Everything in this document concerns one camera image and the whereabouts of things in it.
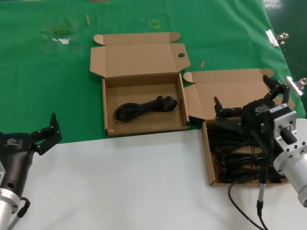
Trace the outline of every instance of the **black wire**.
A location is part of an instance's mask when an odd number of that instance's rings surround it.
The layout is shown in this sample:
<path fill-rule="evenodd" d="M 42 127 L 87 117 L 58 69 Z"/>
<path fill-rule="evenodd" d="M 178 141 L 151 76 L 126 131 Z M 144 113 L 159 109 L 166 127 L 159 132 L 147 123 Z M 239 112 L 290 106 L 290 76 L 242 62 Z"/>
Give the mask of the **black wire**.
<path fill-rule="evenodd" d="M 122 104 L 114 112 L 114 118 L 118 121 L 131 121 L 138 116 L 149 111 L 170 112 L 177 106 L 177 101 L 172 97 L 158 96 L 156 100 L 144 103 L 126 103 Z"/>
<path fill-rule="evenodd" d="M 273 139 L 273 136 L 270 135 L 270 153 L 273 152 L 273 148 L 274 148 L 274 139 Z M 260 230 L 268 230 L 267 226 L 264 224 L 263 222 L 263 219 L 262 219 L 262 214 L 261 214 L 261 211 L 260 211 L 260 215 L 259 215 L 259 219 L 260 219 L 260 222 L 262 224 L 262 227 L 260 227 L 258 224 L 256 224 L 254 221 L 252 221 L 248 215 L 245 214 L 245 212 L 242 211 L 242 209 L 240 209 L 240 207 L 235 203 L 235 201 L 233 200 L 233 198 L 231 197 L 231 189 L 234 185 L 236 185 L 237 183 L 246 183 L 248 181 L 251 181 L 253 179 L 256 179 L 259 175 L 261 175 L 263 172 L 265 172 L 267 170 L 267 168 L 269 167 L 270 165 L 270 156 L 267 158 L 267 161 L 266 161 L 266 164 L 262 166 L 262 168 L 259 170 L 259 172 L 254 176 L 254 177 L 244 177 L 244 178 L 240 178 L 234 182 L 232 182 L 228 188 L 228 197 L 229 197 L 229 200 L 231 201 L 231 203 L 236 207 L 236 209 L 250 222 L 252 223 L 256 228 L 260 229 Z"/>
<path fill-rule="evenodd" d="M 264 227 L 264 230 L 269 230 L 269 229 L 267 228 L 267 226 L 264 224 L 263 219 L 262 219 L 262 216 L 259 216 L 259 219 L 260 219 L 260 222 L 261 222 L 262 226 Z"/>
<path fill-rule="evenodd" d="M 25 201 L 24 206 L 19 210 L 19 212 L 17 213 L 17 216 L 19 218 L 24 217 L 24 215 L 27 213 L 28 208 L 30 207 L 31 202 L 29 201 L 28 198 L 26 197 L 21 197 L 21 200 Z"/>
<path fill-rule="evenodd" d="M 259 168 L 270 158 L 264 153 L 255 154 L 258 142 L 249 132 L 239 132 L 213 126 L 208 129 L 210 150 L 215 154 L 215 162 L 222 170 L 219 178 L 222 183 L 231 184 L 242 176 L 252 177 L 259 173 Z M 251 147 L 250 152 L 237 152 L 242 147 Z M 277 173 L 273 166 L 268 167 L 267 179 L 272 183 L 280 183 L 284 176 Z"/>
<path fill-rule="evenodd" d="M 234 185 L 238 184 L 238 183 L 246 183 L 248 181 L 251 181 L 251 180 L 254 180 L 257 178 L 257 175 L 253 176 L 253 177 L 248 177 L 248 178 L 241 178 L 241 179 L 238 179 L 234 182 L 231 183 L 231 185 L 229 186 L 228 188 L 228 197 L 229 197 L 229 200 L 231 201 L 231 203 L 236 207 L 236 209 L 250 222 L 252 223 L 255 227 L 257 227 L 258 229 L 260 230 L 266 230 L 266 229 L 263 229 L 262 227 L 260 227 L 258 224 L 256 224 L 254 221 L 252 221 L 248 215 L 245 214 L 245 212 L 242 211 L 242 209 L 240 209 L 240 207 L 235 203 L 235 201 L 233 200 L 233 198 L 231 197 L 231 189 Z"/>

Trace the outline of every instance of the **cardboard box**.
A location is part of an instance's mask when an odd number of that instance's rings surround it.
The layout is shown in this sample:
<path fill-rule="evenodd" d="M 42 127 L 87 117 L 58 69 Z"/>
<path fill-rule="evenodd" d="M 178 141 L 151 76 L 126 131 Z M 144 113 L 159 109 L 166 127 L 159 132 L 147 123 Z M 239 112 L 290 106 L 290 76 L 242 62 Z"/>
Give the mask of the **cardboard box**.
<path fill-rule="evenodd" d="M 235 69 L 186 72 L 183 75 L 185 81 L 195 83 L 185 88 L 188 113 L 191 117 L 205 120 L 201 132 L 210 185 L 223 184 L 219 180 L 221 168 L 215 163 L 215 155 L 210 151 L 207 135 L 207 128 L 215 124 L 214 97 L 219 99 L 223 108 L 243 107 L 254 100 L 263 98 L 269 91 L 263 82 L 264 74 L 272 77 L 273 71 L 270 69 Z M 277 104 L 281 104 L 281 101 L 281 98 L 275 100 Z M 289 105 L 293 108 L 293 101 L 289 101 Z M 242 151 L 252 153 L 251 148 L 245 148 Z M 247 184 L 258 185 L 258 181 L 251 181 Z"/>
<path fill-rule="evenodd" d="M 186 130 L 189 116 L 181 75 L 190 65 L 180 34 L 95 35 L 101 45 L 91 50 L 90 71 L 103 77 L 104 123 L 109 136 Z M 172 112 L 149 112 L 129 122 L 114 119 L 125 103 L 146 103 L 159 95 L 178 101 Z"/>

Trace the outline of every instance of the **green cloth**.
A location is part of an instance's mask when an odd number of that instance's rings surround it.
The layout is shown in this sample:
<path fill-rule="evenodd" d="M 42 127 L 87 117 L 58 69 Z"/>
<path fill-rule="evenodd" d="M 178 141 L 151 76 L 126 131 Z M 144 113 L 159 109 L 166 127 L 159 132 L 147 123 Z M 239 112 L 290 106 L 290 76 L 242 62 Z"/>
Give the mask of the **green cloth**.
<path fill-rule="evenodd" d="M 55 112 L 63 142 L 106 138 L 101 78 L 89 72 L 95 34 L 178 31 L 191 61 L 186 71 L 271 68 L 279 80 L 290 75 L 265 34 L 271 24 L 257 0 L 1 1 L 0 21 L 5 133 L 46 127 Z M 68 45 L 51 39 L 70 36 Z"/>

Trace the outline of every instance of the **cable bundle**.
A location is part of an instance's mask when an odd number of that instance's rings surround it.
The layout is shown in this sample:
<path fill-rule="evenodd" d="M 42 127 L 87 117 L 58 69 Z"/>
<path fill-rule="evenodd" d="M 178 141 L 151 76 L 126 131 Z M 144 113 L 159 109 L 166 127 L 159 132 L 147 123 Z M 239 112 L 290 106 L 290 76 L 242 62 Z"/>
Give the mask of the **cable bundle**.
<path fill-rule="evenodd" d="M 220 174 L 222 183 L 232 183 L 243 176 L 255 175 L 268 158 L 263 152 L 255 154 L 257 141 L 250 134 L 213 126 L 208 129 L 210 149 L 216 155 L 215 162 L 223 168 Z M 237 152 L 242 147 L 251 147 L 251 153 Z M 267 169 L 267 179 L 273 183 L 280 183 L 284 176 L 277 173 L 273 166 Z"/>
<path fill-rule="evenodd" d="M 156 100 L 144 104 L 122 104 L 117 110 L 115 110 L 114 119 L 118 121 L 131 121 L 149 111 L 170 112 L 173 111 L 176 106 L 177 101 L 172 97 L 158 96 Z"/>

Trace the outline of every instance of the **white table surface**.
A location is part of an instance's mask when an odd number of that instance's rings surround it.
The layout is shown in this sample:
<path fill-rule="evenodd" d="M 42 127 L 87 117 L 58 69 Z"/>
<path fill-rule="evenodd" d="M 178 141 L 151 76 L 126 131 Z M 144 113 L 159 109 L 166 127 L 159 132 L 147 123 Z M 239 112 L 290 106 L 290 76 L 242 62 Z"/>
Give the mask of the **white table surface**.
<path fill-rule="evenodd" d="M 15 230 L 255 230 L 210 187 L 200 130 L 59 144 L 35 154 Z M 257 223 L 257 188 L 233 197 Z M 268 187 L 270 230 L 305 229 L 307 209 L 290 184 Z"/>

